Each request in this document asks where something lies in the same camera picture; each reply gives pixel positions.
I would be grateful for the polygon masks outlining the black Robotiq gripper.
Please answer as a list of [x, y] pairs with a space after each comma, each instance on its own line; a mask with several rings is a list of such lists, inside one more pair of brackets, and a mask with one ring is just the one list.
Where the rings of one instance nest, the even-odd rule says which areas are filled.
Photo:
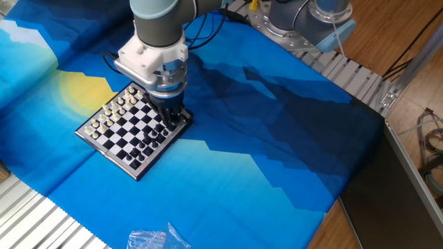
[[186, 130], [192, 124], [193, 114], [183, 105], [183, 93], [171, 98], [160, 98], [149, 93], [148, 99], [170, 131]]

